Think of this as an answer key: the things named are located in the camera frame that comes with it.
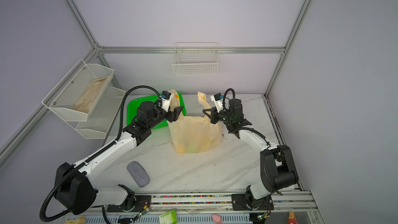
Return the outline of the green plastic basket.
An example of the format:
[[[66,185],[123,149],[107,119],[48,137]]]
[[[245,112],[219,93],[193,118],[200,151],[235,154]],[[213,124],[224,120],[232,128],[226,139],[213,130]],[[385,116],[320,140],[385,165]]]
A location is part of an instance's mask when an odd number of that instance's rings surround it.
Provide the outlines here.
[[[140,107],[140,105],[143,102],[146,102],[146,101],[155,102],[157,99],[158,99],[158,97],[156,95],[151,95],[151,96],[145,96],[145,97],[137,98],[137,99],[130,101],[128,103],[127,109],[126,109],[126,125],[129,125],[133,121],[133,118],[137,115],[137,109]],[[180,106],[184,107],[183,97],[180,93],[177,93],[176,99],[177,99],[177,102],[180,103]],[[184,116],[187,114],[187,110],[185,107],[182,110],[182,114]]]

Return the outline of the cream banana print plastic bag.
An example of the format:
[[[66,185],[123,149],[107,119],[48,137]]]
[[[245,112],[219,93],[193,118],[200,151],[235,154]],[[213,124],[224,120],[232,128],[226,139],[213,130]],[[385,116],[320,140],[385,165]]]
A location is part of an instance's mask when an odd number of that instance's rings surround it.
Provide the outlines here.
[[[203,153],[222,142],[222,126],[212,124],[207,116],[184,116],[168,122],[172,144],[177,153]]]

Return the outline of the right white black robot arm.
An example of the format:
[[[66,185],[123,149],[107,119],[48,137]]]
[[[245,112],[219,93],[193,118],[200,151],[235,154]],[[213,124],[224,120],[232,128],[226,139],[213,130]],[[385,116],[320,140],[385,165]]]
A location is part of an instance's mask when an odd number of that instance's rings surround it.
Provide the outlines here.
[[[244,202],[249,210],[258,209],[268,202],[273,193],[298,183],[299,177],[291,149],[268,141],[255,130],[243,114],[241,100],[226,99],[221,94],[211,97],[215,107],[203,110],[210,123],[224,123],[228,132],[246,142],[260,157],[260,180],[247,187]]]

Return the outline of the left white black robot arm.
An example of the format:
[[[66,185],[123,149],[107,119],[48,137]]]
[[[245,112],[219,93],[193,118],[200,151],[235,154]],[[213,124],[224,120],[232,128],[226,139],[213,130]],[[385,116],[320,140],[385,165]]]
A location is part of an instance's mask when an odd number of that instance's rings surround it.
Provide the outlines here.
[[[164,110],[153,102],[143,102],[137,115],[121,133],[118,140],[75,164],[64,163],[56,173],[53,197],[73,214],[91,207],[119,205],[131,209],[135,200],[133,190],[121,183],[101,186],[97,178],[119,157],[132,151],[151,135],[151,130],[163,121],[174,122],[184,107]]]

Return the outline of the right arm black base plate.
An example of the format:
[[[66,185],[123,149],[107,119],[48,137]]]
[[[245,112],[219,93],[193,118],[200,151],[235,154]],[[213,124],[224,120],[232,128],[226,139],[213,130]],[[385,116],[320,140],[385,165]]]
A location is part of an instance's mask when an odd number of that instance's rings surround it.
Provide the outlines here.
[[[256,200],[248,194],[233,194],[231,199],[234,211],[272,211],[274,209],[271,196]]]

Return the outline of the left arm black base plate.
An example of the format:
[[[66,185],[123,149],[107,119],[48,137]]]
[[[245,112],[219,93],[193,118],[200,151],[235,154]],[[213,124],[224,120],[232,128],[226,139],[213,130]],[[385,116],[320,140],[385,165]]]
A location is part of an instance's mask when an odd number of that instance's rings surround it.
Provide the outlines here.
[[[121,205],[109,205],[107,207],[108,213],[117,212],[141,212],[145,206],[149,207],[151,204],[151,195],[135,195],[125,200]]]

